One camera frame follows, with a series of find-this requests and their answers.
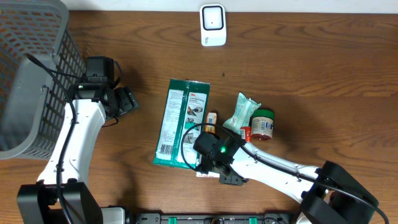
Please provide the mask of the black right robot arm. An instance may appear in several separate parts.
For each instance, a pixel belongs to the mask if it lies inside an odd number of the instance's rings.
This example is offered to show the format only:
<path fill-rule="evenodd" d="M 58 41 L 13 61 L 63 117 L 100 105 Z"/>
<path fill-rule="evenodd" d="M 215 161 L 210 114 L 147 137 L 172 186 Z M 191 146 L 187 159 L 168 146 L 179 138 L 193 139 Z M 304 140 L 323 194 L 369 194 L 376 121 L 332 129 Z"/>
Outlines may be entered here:
<path fill-rule="evenodd" d="M 250 142 L 201 133 L 193 148 L 223 174 L 262 182 L 300 205 L 297 223 L 369 223 L 378 200 L 347 170 L 326 161 L 306 166 L 266 153 Z"/>

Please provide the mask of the red white sachet stick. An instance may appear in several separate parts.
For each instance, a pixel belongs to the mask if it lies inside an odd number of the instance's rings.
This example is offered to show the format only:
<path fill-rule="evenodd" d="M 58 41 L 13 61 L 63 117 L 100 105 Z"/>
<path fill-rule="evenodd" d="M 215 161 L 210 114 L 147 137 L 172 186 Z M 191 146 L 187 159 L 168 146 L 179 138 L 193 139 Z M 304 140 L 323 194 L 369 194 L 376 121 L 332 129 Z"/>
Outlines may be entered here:
<path fill-rule="evenodd" d="M 246 142 L 251 142 L 251 127 L 243 126 L 240 128 L 241 138 Z"/>

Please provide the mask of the orange Kleenex tissue pack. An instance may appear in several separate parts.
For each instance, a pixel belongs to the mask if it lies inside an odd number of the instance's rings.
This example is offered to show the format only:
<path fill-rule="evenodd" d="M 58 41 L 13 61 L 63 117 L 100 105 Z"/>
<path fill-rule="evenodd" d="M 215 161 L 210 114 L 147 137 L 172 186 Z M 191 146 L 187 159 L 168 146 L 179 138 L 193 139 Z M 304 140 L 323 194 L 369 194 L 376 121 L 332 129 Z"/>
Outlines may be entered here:
<path fill-rule="evenodd" d="M 206 123 L 216 124 L 217 114 L 214 112 L 209 112 L 206 117 Z M 216 133 L 215 127 L 211 125 L 205 126 L 205 131 L 208 133 Z"/>

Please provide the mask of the white toothpaste box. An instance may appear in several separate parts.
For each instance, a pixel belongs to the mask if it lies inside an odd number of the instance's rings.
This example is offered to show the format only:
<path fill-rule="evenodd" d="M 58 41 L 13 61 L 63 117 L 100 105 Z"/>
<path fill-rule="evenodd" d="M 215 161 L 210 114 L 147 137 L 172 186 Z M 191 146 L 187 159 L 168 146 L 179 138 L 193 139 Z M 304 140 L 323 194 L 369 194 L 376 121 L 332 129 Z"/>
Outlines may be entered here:
<path fill-rule="evenodd" d="M 216 172 L 209 172 L 207 174 L 203 174 L 201 172 L 196 172 L 196 177 L 206 177 L 206 178 L 219 178 L 219 173 Z"/>

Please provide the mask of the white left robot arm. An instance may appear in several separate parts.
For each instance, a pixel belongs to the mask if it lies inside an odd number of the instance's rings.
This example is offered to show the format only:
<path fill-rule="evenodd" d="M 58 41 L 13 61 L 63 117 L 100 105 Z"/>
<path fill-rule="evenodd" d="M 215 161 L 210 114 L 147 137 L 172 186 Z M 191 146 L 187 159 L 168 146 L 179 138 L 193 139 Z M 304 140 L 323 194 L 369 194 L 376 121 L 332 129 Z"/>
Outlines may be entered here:
<path fill-rule="evenodd" d="M 88 188 L 100 129 L 139 107 L 132 91 L 118 85 L 119 67 L 109 57 L 88 57 L 85 73 L 63 89 L 65 117 L 52 156 L 37 183 L 17 194 L 24 223 L 133 223 L 126 207 L 100 207 Z"/>

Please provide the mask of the light green wipes packet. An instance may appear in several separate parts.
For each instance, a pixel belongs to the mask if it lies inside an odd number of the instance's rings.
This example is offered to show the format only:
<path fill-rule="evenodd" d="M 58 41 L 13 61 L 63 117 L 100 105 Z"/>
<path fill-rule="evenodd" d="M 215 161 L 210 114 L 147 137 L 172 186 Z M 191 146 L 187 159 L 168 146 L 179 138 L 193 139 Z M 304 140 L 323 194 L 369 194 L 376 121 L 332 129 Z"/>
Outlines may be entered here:
<path fill-rule="evenodd" d="M 249 126 L 251 116 L 260 106 L 260 103 L 256 103 L 251 98 L 246 98 L 246 96 L 240 92 L 234 114 L 223 123 L 223 127 L 230 129 L 236 134 L 240 134 L 240 129 Z"/>

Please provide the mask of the green white 3M package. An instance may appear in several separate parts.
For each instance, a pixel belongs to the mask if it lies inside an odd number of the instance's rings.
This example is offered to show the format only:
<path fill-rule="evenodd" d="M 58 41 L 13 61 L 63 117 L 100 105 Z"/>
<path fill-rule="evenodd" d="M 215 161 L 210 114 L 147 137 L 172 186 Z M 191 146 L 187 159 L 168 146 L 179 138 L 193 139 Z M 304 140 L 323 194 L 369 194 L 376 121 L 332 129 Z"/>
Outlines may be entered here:
<path fill-rule="evenodd" d="M 201 156 L 193 150 L 205 121 L 210 84 L 171 79 L 154 165 L 196 168 Z"/>

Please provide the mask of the green lid white jar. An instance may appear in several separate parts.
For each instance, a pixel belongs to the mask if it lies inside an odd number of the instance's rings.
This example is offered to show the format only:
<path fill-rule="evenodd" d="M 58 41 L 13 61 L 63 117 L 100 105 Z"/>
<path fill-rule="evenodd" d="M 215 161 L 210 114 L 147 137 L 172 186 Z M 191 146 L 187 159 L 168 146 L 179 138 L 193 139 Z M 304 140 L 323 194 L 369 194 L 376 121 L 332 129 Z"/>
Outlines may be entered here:
<path fill-rule="evenodd" d="M 274 116 L 271 110 L 256 110 L 252 115 L 251 137 L 260 141 L 272 139 Z"/>

